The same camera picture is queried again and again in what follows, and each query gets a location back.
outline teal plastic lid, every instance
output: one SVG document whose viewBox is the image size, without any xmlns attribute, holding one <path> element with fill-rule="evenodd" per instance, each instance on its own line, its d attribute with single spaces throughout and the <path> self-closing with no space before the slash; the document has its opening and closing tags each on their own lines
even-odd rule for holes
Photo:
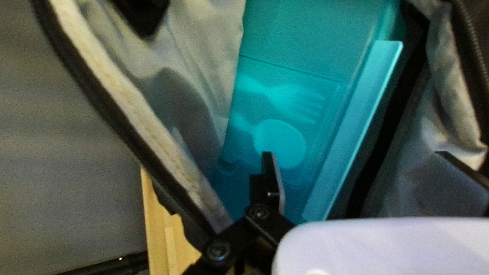
<svg viewBox="0 0 489 275">
<path fill-rule="evenodd" d="M 248 175 L 260 172 L 262 151 L 277 157 L 285 216 L 301 223 L 327 215 L 402 48 L 387 41 L 402 33 L 398 5 L 246 2 L 231 114 L 211 179 L 234 219 L 249 203 Z"/>
</svg>

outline bolt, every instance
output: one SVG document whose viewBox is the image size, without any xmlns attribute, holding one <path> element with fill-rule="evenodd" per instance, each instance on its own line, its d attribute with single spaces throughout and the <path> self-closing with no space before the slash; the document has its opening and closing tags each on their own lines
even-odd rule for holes
<svg viewBox="0 0 489 275">
<path fill-rule="evenodd" d="M 254 205 L 250 208 L 249 215 L 253 219 L 264 220 L 268 217 L 268 207 L 266 205 Z"/>
<path fill-rule="evenodd" d="M 207 257 L 213 261 L 219 262 L 225 260 L 231 251 L 231 244 L 226 240 L 214 240 L 207 247 Z"/>
</svg>

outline white fabric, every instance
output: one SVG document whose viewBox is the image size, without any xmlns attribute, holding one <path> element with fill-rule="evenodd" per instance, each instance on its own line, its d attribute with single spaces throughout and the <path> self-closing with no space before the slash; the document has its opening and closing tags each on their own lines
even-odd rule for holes
<svg viewBox="0 0 489 275">
<path fill-rule="evenodd" d="M 102 12 L 107 11 L 108 13 L 112 13 L 111 17 L 106 18 L 105 23 L 107 23 L 108 18 L 111 18 L 114 25 L 120 27 L 120 29 L 117 29 L 117 31 L 120 31 L 120 36 L 117 36 L 114 33 L 113 34 L 115 35 L 115 37 L 111 35 L 107 35 L 107 37 L 104 36 L 103 39 L 115 39 L 115 41 L 112 42 L 112 46 L 116 49 L 111 48 L 111 50 L 107 50 L 101 40 L 97 39 L 97 37 L 94 35 L 94 32 L 83 17 L 83 14 L 81 13 L 79 6 L 77 6 L 77 3 L 75 1 L 50 0 L 50 2 L 54 7 L 54 11 L 57 14 L 58 20 L 62 25 L 64 32 L 68 35 L 74 46 L 77 48 L 78 52 L 83 56 L 85 62 L 88 64 L 95 76 L 99 79 L 104 88 L 110 93 L 111 97 L 116 101 L 118 106 L 126 114 L 127 118 L 129 119 L 130 123 L 135 127 L 136 131 L 138 131 L 142 138 L 148 143 L 149 147 L 156 153 L 160 161 L 166 166 L 170 173 L 172 173 L 175 179 L 187 190 L 189 196 L 192 198 L 197 207 L 199 207 L 199 209 L 202 211 L 209 223 L 214 227 L 214 230 L 216 232 L 219 232 L 227 227 L 231 223 L 227 211 L 225 210 L 224 206 L 222 205 L 218 196 L 215 194 L 212 187 L 210 186 L 204 174 L 202 174 L 202 172 L 196 166 L 194 159 L 191 157 L 191 155 L 187 153 L 188 151 L 184 151 L 184 148 L 186 148 L 186 143 L 182 143 L 183 140 L 185 140 L 185 130 L 191 131 L 193 135 L 196 136 L 195 141 L 198 141 L 198 137 L 201 137 L 202 139 L 209 138 L 207 137 L 207 135 L 209 135 L 209 131 L 220 132 L 220 135 L 224 135 L 224 133 L 222 133 L 224 129 L 220 129 L 220 127 L 222 126 L 218 125 L 222 125 L 223 123 L 225 123 L 225 114 L 222 114 L 222 121 L 219 121 L 218 119 L 212 120 L 210 126 L 199 124 L 195 125 L 191 123 L 192 121 L 190 121 L 190 126 L 194 127 L 190 129 L 179 128 L 179 126 L 189 126 L 181 125 L 180 123 L 182 123 L 182 120 L 179 116 L 184 116 L 184 121 L 185 119 L 195 119 L 197 122 L 201 118 L 200 116 L 207 116 L 207 119 L 210 119 L 210 116 L 218 116 L 217 113 L 219 112 L 226 112 L 225 109 L 229 109 L 230 95 L 227 97 L 219 96 L 218 93 L 230 93 L 233 86 L 232 83 L 234 79 L 234 72 L 231 71 L 229 73 L 233 76 L 227 76 L 227 81 L 223 80 L 223 83 L 226 84 L 214 84 L 217 85 L 216 89 L 222 88 L 222 90 L 218 90 L 215 93 L 209 93 L 208 91 L 205 92 L 203 90 L 199 90 L 203 89 L 202 87 L 206 85 L 206 80 L 211 81 L 213 77 L 213 80 L 218 77 L 213 76 L 211 73 L 192 74 L 192 72 L 194 71 L 192 71 L 191 68 L 198 68 L 198 66 L 191 66 L 185 63 L 187 59 L 184 56 L 190 53 L 180 53 L 175 50 L 175 44 L 177 44 L 178 42 L 173 40 L 169 28 L 162 27 L 160 28 L 160 31 L 158 33 L 158 35 L 165 36 L 166 39 L 156 39 L 154 41 L 157 42 L 153 43 L 143 40 L 128 39 L 128 43 L 125 44 L 122 43 L 123 40 L 118 41 L 117 38 L 123 37 L 124 35 L 131 35 L 128 29 L 124 30 L 125 25 L 123 24 L 121 18 L 118 18 L 113 13 L 113 9 L 111 10 L 111 8 L 108 7 L 105 2 L 102 3 L 89 0 L 81 1 L 80 4 L 85 10 L 90 8 L 95 9 L 95 11 L 93 12 L 94 15 L 96 15 L 97 12 L 101 12 L 101 14 L 98 14 L 99 18 L 97 20 L 101 20 L 100 24 L 102 26 L 104 25 L 103 19 L 104 17 L 106 17 L 106 15 L 104 15 L 104 13 Z M 217 1 L 202 1 L 202 3 L 206 3 L 210 11 L 212 11 L 212 7 L 214 5 L 221 8 L 233 8 L 233 6 L 230 4 L 219 4 L 219 2 Z M 184 9 L 185 6 L 181 5 L 183 5 L 183 3 L 181 2 L 179 2 L 177 5 L 172 4 L 170 6 L 169 13 L 178 14 L 179 9 L 180 12 L 183 13 L 190 13 L 191 11 L 193 11 L 195 20 L 198 21 L 200 18 L 202 20 L 205 20 L 205 15 L 199 16 L 199 13 L 197 13 L 195 10 L 190 9 L 187 11 Z M 237 8 L 238 10 L 240 8 L 241 10 L 243 9 L 243 7 L 240 7 L 240 5 L 238 4 L 234 6 L 234 8 Z M 240 23 L 241 19 L 238 26 L 236 27 L 236 31 L 240 31 Z M 206 35 L 204 33 L 202 33 L 201 35 L 201 38 L 206 39 Z M 199 37 L 189 38 L 189 40 L 192 39 L 198 40 Z M 224 42 L 216 41 L 216 44 L 219 44 L 219 42 L 227 43 L 224 47 L 229 47 L 230 50 L 222 51 L 222 55 L 219 55 L 219 53 L 217 52 L 217 50 L 219 49 L 217 49 L 216 52 L 213 52 L 216 55 L 216 58 L 211 58 L 214 63 L 211 61 L 211 64 L 204 62 L 204 65 L 201 66 L 207 66 L 207 68 L 213 68 L 213 66 L 215 66 L 214 69 L 218 69 L 218 64 L 223 63 L 222 70 L 225 70 L 225 68 L 232 70 L 233 65 L 231 65 L 231 63 L 234 62 L 235 69 L 239 41 L 237 41 L 236 38 L 232 41 L 234 42 L 226 40 Z M 211 41 L 206 40 L 201 43 L 211 43 Z M 155 49 L 158 49 L 158 51 L 150 50 L 150 45 L 154 46 Z M 115 55 L 115 53 L 117 53 L 118 51 L 121 52 L 120 56 Z M 226 67 L 226 62 L 219 62 L 219 57 L 226 60 L 232 59 L 232 61 L 229 61 L 227 65 L 228 67 Z M 159 78 L 159 76 L 164 76 L 166 72 L 169 72 L 168 74 L 171 76 L 166 79 L 164 77 Z M 165 90 L 161 88 L 159 84 L 168 89 Z M 155 90 L 145 88 L 145 85 L 152 85 L 153 87 L 155 87 Z M 162 120 L 160 120 L 160 118 L 155 115 L 155 112 L 153 112 L 152 108 L 148 104 L 148 101 L 143 96 L 143 93 L 141 91 L 149 93 L 145 94 L 145 96 L 149 98 L 149 101 L 151 101 L 152 96 L 156 97 L 160 100 L 160 102 L 158 102 L 159 104 L 169 108 L 161 114 L 163 116 L 172 116 L 171 118 L 163 117 L 162 120 L 168 123 L 165 125 L 166 128 L 161 123 Z M 166 93 L 165 96 L 167 96 L 168 98 L 159 94 L 153 94 L 158 92 Z M 191 103 L 189 104 L 192 107 L 200 107 L 204 110 L 188 109 L 187 106 L 185 106 L 187 102 L 178 102 L 179 100 L 202 101 L 204 103 L 199 103 L 195 105 L 192 105 Z M 218 139 L 216 144 L 220 143 L 222 143 L 222 141 Z M 201 146 L 206 146 L 205 142 L 201 142 L 200 144 Z M 216 145 L 216 147 L 204 149 L 219 150 L 219 146 Z"/>
<path fill-rule="evenodd" d="M 489 219 L 312 222 L 280 242 L 272 275 L 489 274 Z"/>
<path fill-rule="evenodd" d="M 397 159 L 395 175 L 380 179 L 391 188 L 379 216 L 423 215 L 416 191 L 430 169 L 426 164 L 435 151 L 448 151 L 474 170 L 487 153 L 487 146 L 480 141 L 455 46 L 451 4 L 435 0 L 412 2 L 431 20 L 426 52 L 432 77 Z"/>
<path fill-rule="evenodd" d="M 171 1 L 148 39 L 133 32 L 111 1 L 78 2 L 112 60 L 209 177 L 224 143 L 244 0 Z"/>
</svg>

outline fork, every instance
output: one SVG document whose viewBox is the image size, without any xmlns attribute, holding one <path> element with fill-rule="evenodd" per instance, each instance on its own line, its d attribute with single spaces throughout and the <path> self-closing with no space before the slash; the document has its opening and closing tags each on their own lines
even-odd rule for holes
<svg viewBox="0 0 489 275">
<path fill-rule="evenodd" d="M 324 96 L 300 85 L 265 87 L 255 79 L 240 73 L 236 76 L 235 87 L 248 93 L 266 96 L 277 111 L 304 123 L 315 124 L 326 101 Z"/>
</svg>

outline wooden stick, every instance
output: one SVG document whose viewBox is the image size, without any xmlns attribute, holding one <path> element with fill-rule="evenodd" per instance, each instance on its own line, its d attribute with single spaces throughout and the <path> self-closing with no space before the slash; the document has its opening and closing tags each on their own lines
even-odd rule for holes
<svg viewBox="0 0 489 275">
<path fill-rule="evenodd" d="M 170 215 L 158 202 L 151 178 L 143 168 L 141 183 L 150 275 L 182 274 L 200 253 L 185 239 L 180 216 Z"/>
</svg>

